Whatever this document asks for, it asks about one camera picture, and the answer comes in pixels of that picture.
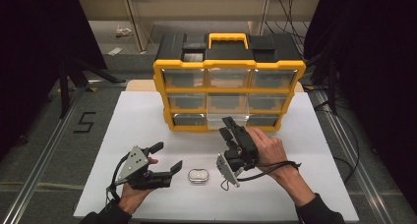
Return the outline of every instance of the toolbox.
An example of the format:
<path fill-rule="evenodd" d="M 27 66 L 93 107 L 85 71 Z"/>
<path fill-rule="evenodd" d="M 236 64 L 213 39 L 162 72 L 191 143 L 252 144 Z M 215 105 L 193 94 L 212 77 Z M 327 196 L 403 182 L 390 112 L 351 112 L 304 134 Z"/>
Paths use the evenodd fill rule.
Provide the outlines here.
<path fill-rule="evenodd" d="M 232 117 L 273 132 L 306 66 L 286 33 L 173 32 L 162 38 L 153 69 L 170 130 L 209 132 Z"/>

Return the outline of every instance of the person's left hand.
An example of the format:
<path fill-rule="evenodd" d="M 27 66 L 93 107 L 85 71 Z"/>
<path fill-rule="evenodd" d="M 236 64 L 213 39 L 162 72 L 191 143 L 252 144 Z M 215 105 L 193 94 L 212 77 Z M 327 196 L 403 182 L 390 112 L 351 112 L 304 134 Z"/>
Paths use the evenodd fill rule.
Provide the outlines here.
<path fill-rule="evenodd" d="M 157 159 L 153 159 L 151 157 L 148 158 L 149 164 L 157 163 Z M 153 190 L 134 190 L 131 186 L 127 183 L 123 185 L 123 192 L 122 197 L 119 201 L 119 207 L 122 208 L 123 211 L 132 215 L 136 209 L 142 204 L 145 198 L 153 192 Z"/>

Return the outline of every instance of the transparent drawer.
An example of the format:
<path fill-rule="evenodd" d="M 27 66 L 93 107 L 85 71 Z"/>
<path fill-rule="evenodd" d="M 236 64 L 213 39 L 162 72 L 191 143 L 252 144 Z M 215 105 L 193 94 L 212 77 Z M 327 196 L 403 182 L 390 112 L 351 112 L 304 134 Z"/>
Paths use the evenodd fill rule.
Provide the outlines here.
<path fill-rule="evenodd" d="M 246 93 L 208 93 L 208 128 L 224 128 L 222 118 L 232 117 L 239 126 L 245 126 L 249 118 L 248 97 Z"/>
<path fill-rule="evenodd" d="M 281 110 L 288 94 L 250 93 L 250 109 Z"/>
<path fill-rule="evenodd" d="M 250 127 L 274 127 L 278 117 L 278 114 L 253 114 L 249 117 L 247 125 Z"/>
<path fill-rule="evenodd" d="M 204 126 L 205 114 L 172 114 L 174 126 Z"/>
<path fill-rule="evenodd" d="M 208 70 L 208 85 L 211 87 L 247 87 L 248 69 L 213 68 Z"/>
<path fill-rule="evenodd" d="M 166 87 L 204 87 L 205 70 L 162 69 Z"/>
<path fill-rule="evenodd" d="M 255 70 L 252 87 L 289 88 L 297 70 Z"/>
<path fill-rule="evenodd" d="M 171 109 L 202 109 L 205 107 L 204 93 L 168 93 Z"/>

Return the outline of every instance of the table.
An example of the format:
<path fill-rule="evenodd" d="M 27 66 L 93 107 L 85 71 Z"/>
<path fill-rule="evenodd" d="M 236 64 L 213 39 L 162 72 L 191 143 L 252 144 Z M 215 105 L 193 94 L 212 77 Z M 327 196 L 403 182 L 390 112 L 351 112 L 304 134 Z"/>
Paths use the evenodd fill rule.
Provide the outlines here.
<path fill-rule="evenodd" d="M 113 171 L 134 145 L 147 147 L 164 141 L 165 148 L 153 156 L 159 163 L 150 170 L 167 171 L 179 160 L 183 160 L 183 168 L 173 177 L 171 187 L 151 193 L 133 218 L 199 223 L 297 220 L 292 200 L 268 176 L 224 191 L 220 187 L 223 179 L 214 166 L 217 154 L 227 148 L 221 135 L 171 132 L 163 121 L 162 109 L 158 92 L 121 93 L 74 216 L 84 217 L 103 208 Z M 358 221 L 307 93 L 295 94 L 281 129 L 268 134 L 282 138 L 288 157 L 302 163 L 301 174 L 331 209 L 339 211 L 346 222 Z M 188 172 L 193 168 L 207 169 L 208 182 L 191 184 Z M 258 169 L 252 169 L 240 177 L 257 173 Z"/>

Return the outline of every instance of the hand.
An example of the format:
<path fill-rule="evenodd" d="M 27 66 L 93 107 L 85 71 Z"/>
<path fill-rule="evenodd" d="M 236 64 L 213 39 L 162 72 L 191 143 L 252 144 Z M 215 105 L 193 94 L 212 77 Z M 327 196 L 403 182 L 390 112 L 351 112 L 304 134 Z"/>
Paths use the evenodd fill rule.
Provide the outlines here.
<path fill-rule="evenodd" d="M 268 137 L 258 128 L 248 128 L 246 131 L 258 148 L 258 168 L 261 171 L 268 170 L 270 164 L 288 160 L 281 139 Z M 280 167 L 268 174 L 288 192 L 297 206 L 305 205 L 316 197 L 298 170 L 291 165 Z"/>
<path fill-rule="evenodd" d="M 149 164 L 157 163 L 157 159 L 153 159 L 151 157 L 148 158 Z M 125 211 L 126 213 L 133 214 L 136 209 L 142 204 L 145 198 L 153 192 L 153 190 L 134 190 L 131 186 L 127 183 L 123 185 L 123 192 L 122 197 L 119 201 L 119 207 Z"/>

